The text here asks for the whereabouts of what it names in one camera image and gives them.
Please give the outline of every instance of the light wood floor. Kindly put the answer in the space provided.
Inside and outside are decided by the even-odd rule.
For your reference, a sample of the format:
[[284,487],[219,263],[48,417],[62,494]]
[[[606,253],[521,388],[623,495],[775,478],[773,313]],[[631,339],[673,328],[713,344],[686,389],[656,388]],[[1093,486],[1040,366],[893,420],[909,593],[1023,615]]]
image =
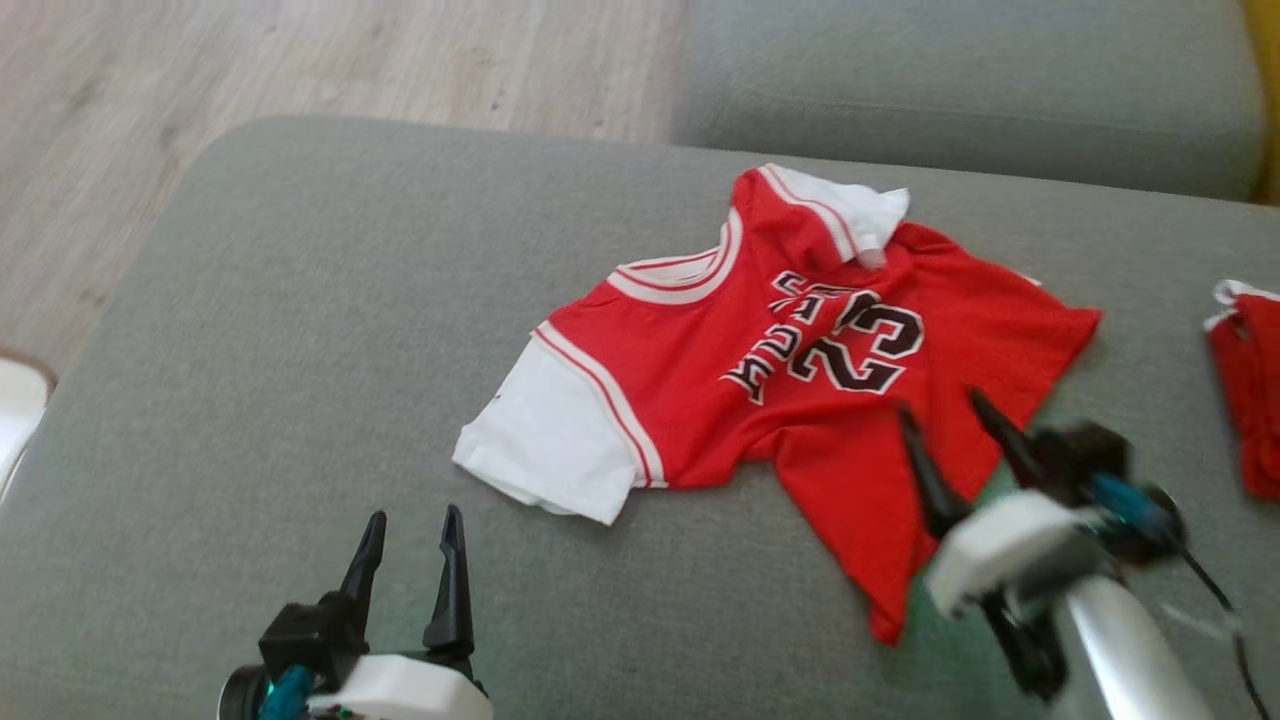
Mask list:
[[0,347],[65,373],[214,138],[330,113],[666,138],[684,0],[0,0]]

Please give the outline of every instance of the black cable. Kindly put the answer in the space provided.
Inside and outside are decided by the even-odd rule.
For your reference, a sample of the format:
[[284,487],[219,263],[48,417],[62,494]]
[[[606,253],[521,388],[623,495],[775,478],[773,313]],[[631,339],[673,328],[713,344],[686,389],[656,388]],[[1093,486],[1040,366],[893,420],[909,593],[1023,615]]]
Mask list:
[[1231,641],[1235,646],[1235,665],[1240,669],[1240,678],[1244,680],[1244,689],[1249,693],[1249,700],[1253,701],[1253,707],[1257,708],[1258,717],[1262,720],[1271,720],[1271,714],[1267,712],[1267,706],[1263,705],[1262,696],[1258,693],[1258,687],[1253,683],[1253,675],[1249,673],[1249,657],[1244,652],[1244,633],[1240,629],[1242,623],[1235,612],[1235,606],[1231,605],[1231,601],[1226,597],[1226,593],[1222,592],[1222,588],[1220,588],[1217,583],[1213,582],[1213,578],[1210,577],[1208,571],[1204,570],[1204,566],[1196,560],[1192,551],[1187,550],[1187,546],[1181,542],[1178,542],[1174,538],[1170,539],[1172,541],[1174,547],[1178,548],[1178,553],[1183,556],[1187,566],[1192,569],[1192,573],[1196,573],[1196,577],[1199,578],[1202,583],[1204,583],[1208,592],[1213,593],[1219,605],[1221,605],[1222,610],[1225,610],[1228,616],[1230,616]]

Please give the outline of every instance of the gray sofa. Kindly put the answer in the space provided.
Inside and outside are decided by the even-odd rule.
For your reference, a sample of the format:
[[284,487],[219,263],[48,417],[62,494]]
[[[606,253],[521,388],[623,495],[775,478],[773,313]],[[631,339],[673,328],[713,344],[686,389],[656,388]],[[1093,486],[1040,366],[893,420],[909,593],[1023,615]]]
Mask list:
[[[1201,331],[1213,283],[1280,287],[1280,211],[886,165],[274,119],[192,168],[0,503],[0,719],[207,719],[280,605],[390,516],[375,651],[412,650],[445,505],[466,516],[499,717],[1034,717],[995,642],[916,592],[897,650],[765,468],[644,492],[613,528],[452,466],[552,309],[714,243],[765,160],[910,187],[910,218],[1106,316],[1043,420],[1089,416],[1180,498],[1280,678],[1280,507],[1247,498]],[[1220,717],[1248,705],[1179,566],[1135,587]]]
[[1239,0],[695,0],[686,145],[1244,200]]

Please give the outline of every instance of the folded red garment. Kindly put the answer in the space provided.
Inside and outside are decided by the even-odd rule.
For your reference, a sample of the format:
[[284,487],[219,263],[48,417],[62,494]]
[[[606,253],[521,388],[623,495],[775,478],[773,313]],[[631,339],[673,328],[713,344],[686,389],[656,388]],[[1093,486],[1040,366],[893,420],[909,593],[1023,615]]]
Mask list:
[[1280,295],[1222,281],[1213,296],[1228,309],[1204,329],[1240,436],[1244,488],[1280,500]]

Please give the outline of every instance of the red jersey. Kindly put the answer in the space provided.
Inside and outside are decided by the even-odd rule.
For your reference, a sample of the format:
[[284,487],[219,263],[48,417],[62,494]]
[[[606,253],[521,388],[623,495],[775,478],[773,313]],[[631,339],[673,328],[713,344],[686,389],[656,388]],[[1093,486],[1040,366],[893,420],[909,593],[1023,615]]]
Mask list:
[[[965,386],[1025,424],[1100,319],[900,224],[905,210],[905,191],[745,173],[717,247],[622,265],[552,313],[454,459],[518,500],[605,523],[632,486],[714,487],[742,461],[772,462],[870,596],[876,637],[896,642],[932,551],[897,404],[972,500],[998,450]],[[582,448],[584,433],[612,437]]]

